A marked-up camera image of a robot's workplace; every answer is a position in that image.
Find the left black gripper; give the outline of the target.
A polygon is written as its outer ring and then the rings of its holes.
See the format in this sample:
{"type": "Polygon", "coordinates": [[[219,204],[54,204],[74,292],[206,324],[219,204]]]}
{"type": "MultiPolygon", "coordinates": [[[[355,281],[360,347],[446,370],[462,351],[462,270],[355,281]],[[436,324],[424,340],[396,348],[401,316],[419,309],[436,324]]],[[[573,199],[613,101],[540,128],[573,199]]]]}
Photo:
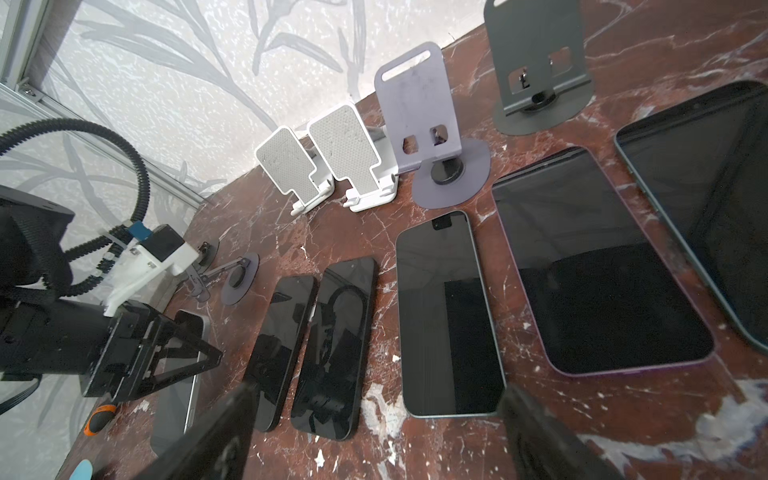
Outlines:
{"type": "Polygon", "coordinates": [[[85,397],[137,400],[217,367],[222,352],[136,301],[113,317],[100,306],[1,301],[1,379],[80,378],[85,397]]]}

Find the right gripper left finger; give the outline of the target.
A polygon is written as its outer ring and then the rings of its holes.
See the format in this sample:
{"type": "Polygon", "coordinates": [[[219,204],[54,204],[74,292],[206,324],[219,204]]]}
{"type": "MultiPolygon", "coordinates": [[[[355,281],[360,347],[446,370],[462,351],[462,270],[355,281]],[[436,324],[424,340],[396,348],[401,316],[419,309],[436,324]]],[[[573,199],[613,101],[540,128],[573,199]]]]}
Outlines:
{"type": "Polygon", "coordinates": [[[257,414],[257,387],[242,383],[138,479],[241,479],[257,414]]]}

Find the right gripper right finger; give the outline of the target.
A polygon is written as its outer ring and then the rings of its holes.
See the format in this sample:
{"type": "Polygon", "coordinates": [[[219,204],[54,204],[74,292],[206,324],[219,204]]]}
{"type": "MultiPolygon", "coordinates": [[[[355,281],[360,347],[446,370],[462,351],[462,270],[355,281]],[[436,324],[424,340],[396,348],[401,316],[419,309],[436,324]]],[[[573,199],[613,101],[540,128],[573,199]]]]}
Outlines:
{"type": "Polygon", "coordinates": [[[519,479],[622,477],[521,386],[507,386],[497,412],[519,479]]]}

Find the white-edged phone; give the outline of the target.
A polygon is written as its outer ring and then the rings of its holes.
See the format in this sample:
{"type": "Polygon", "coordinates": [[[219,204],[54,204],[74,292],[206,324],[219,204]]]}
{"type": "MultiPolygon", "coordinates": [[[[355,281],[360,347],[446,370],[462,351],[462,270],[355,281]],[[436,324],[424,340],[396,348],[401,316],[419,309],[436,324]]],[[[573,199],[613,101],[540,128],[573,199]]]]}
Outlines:
{"type": "MultiPolygon", "coordinates": [[[[208,339],[210,322],[206,317],[180,310],[175,321],[201,340],[208,339]]],[[[150,438],[150,448],[156,456],[162,456],[191,427],[195,419],[198,393],[196,376],[185,378],[158,393],[150,438]]]]}

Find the black phone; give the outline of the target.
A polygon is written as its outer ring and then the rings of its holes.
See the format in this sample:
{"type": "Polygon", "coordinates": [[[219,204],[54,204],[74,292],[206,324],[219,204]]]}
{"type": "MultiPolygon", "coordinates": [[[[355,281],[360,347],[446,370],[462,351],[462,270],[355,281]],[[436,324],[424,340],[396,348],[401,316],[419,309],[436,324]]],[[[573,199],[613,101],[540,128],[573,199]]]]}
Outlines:
{"type": "Polygon", "coordinates": [[[243,380],[257,393],[254,428],[276,428],[293,378],[318,285],[312,275],[280,279],[256,338],[243,380]]]}
{"type": "Polygon", "coordinates": [[[378,264],[372,257],[324,271],[290,411],[292,426],[333,441],[357,427],[378,264]]]}

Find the teal-edged phone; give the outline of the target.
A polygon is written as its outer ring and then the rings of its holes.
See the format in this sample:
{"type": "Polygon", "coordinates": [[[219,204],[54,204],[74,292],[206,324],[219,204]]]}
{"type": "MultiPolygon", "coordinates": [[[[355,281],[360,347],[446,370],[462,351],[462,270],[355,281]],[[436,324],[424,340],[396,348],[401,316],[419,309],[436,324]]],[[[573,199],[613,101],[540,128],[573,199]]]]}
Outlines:
{"type": "Polygon", "coordinates": [[[403,231],[395,251],[406,410],[416,418],[493,415],[506,382],[467,214],[403,231]]]}

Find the purple-edged phone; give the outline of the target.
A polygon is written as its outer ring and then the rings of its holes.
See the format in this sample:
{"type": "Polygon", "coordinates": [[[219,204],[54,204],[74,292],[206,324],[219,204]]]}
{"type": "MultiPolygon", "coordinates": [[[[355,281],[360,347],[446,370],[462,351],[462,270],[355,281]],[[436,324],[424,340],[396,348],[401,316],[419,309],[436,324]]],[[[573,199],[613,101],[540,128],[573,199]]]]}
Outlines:
{"type": "Polygon", "coordinates": [[[713,353],[710,328],[587,149],[506,175],[492,195],[559,373],[690,365],[713,353]]]}

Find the teal phone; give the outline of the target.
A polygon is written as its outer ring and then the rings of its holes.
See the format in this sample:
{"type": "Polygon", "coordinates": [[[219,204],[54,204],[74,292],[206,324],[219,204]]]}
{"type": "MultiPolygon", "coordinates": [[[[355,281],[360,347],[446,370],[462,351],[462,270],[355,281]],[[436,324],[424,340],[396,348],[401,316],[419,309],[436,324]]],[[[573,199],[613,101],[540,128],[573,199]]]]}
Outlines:
{"type": "Polygon", "coordinates": [[[731,326],[766,353],[766,84],[721,86],[626,125],[614,142],[731,326]]]}

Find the dark grey front stand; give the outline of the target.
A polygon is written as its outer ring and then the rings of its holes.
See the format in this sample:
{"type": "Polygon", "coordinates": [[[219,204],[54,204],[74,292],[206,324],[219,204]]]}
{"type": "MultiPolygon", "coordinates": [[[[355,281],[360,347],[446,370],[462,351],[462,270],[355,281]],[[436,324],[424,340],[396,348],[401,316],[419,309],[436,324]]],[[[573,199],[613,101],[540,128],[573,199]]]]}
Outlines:
{"type": "Polygon", "coordinates": [[[500,100],[497,130],[523,136],[580,113],[594,94],[578,1],[488,1],[485,28],[500,100]]]}

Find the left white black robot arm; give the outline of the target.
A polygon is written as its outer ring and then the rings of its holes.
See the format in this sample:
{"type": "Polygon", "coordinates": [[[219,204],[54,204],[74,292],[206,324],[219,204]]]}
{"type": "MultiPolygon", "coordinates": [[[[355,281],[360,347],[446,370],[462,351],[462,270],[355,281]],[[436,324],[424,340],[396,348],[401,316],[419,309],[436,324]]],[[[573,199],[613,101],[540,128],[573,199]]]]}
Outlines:
{"type": "Polygon", "coordinates": [[[13,188],[1,191],[1,378],[24,389],[3,411],[29,398],[49,374],[74,375],[86,397],[118,402],[216,368],[219,349],[135,294],[161,273],[193,267],[198,251],[169,225],[144,224],[150,180],[122,136],[80,119],[44,119],[1,137],[1,150],[49,133],[77,132],[112,143],[131,161],[137,199],[125,222],[64,249],[73,212],[13,188]]]}

